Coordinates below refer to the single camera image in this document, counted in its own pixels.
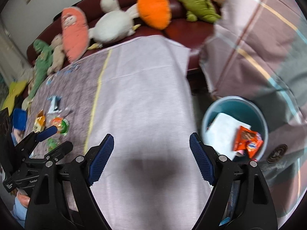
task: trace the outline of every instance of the light blue cloth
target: light blue cloth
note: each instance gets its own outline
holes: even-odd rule
[[[27,208],[21,205],[20,201],[15,197],[15,205],[13,210],[11,211],[13,217],[17,220],[17,222],[25,228],[26,214]]]
[[[11,133],[11,136],[12,136],[12,140],[13,140],[14,146],[16,146],[17,145],[17,140],[16,140],[13,132]]]

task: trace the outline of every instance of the orange carrot plush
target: orange carrot plush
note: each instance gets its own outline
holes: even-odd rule
[[[171,21],[171,9],[168,0],[138,0],[140,18],[150,27],[165,29]]]
[[[63,49],[70,63],[80,59],[90,43],[86,17],[78,7],[62,12]]]

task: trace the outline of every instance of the blue bucket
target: blue bucket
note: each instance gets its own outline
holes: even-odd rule
[[[209,124],[213,122],[219,113],[228,114],[236,120],[250,125],[252,131],[259,132],[263,144],[254,156],[254,159],[259,161],[267,148],[269,138],[267,122],[259,108],[252,102],[237,96],[228,96],[215,101],[210,105],[203,118],[201,134],[204,142]]]

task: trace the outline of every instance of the sofa cushion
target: sofa cushion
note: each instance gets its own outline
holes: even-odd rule
[[[174,19],[164,30],[166,36],[191,49],[188,70],[199,68],[199,52],[204,40],[213,33],[213,24]]]
[[[137,0],[119,0],[119,5],[120,5],[121,8],[123,8],[123,10],[127,10],[130,6],[135,4],[136,1]],[[179,3],[177,0],[169,0],[169,2],[170,2],[171,11],[172,11],[172,20],[174,20],[174,19],[178,20],[179,18],[185,18],[186,10],[182,6],[182,4]],[[100,0],[82,0],[77,4],[77,6],[79,8],[81,8],[83,10],[83,12],[85,13],[89,28],[94,27],[96,22],[103,16],[103,12],[100,8]],[[163,34],[163,32],[159,32],[155,29],[147,27],[145,25],[145,23],[140,18],[134,19],[134,21],[135,21],[135,25],[141,24],[142,26],[137,30],[137,32],[133,36],[127,37],[120,42],[124,42],[124,41],[133,39],[133,38],[138,37],[138,36],[146,36],[146,35],[152,35],[152,34]],[[178,42],[180,42],[180,43],[182,43],[182,41],[189,42],[190,36],[188,36],[187,34],[184,33],[185,30],[179,31],[177,33],[177,35],[176,35],[176,33],[173,33],[174,32],[174,25],[177,25],[178,23],[179,22],[171,23],[170,24],[171,27],[169,26],[170,28],[169,29],[166,28],[166,30],[169,31],[169,33],[171,35],[174,35],[175,38],[178,38],[178,39],[181,38],[181,40],[177,40]],[[196,25],[198,25],[198,26],[201,25],[201,22],[195,23],[195,25],[192,28],[198,27]],[[51,41],[53,40],[53,38],[61,32],[62,32],[61,21],[56,20],[50,26],[48,26],[38,36],[38,39],[41,39],[41,40],[45,41],[46,43],[50,44]],[[208,32],[203,32],[203,33],[196,32],[195,34],[196,35],[207,35]],[[198,53],[199,51],[196,51],[196,49],[197,48],[196,48],[196,43],[195,43],[194,48],[191,51],[191,60],[190,60],[190,66],[193,67],[193,68],[198,68],[198,56],[196,56],[196,53]],[[90,53],[92,53],[92,51],[87,51],[84,56],[89,55]],[[33,62],[37,58],[37,54],[35,53],[32,44],[27,49],[27,57],[28,57],[28,61],[31,64],[33,64]]]

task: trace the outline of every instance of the blue gripper pad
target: blue gripper pad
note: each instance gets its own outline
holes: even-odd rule
[[[114,138],[112,135],[109,135],[108,139],[104,142],[101,149],[99,150],[90,165],[89,175],[87,178],[87,181],[90,186],[92,186],[94,182],[97,182],[99,180],[113,149]]]
[[[190,148],[201,175],[212,185],[215,182],[213,165],[194,134],[190,135]]]
[[[36,135],[36,141],[42,142],[57,133],[57,127],[51,126]]]

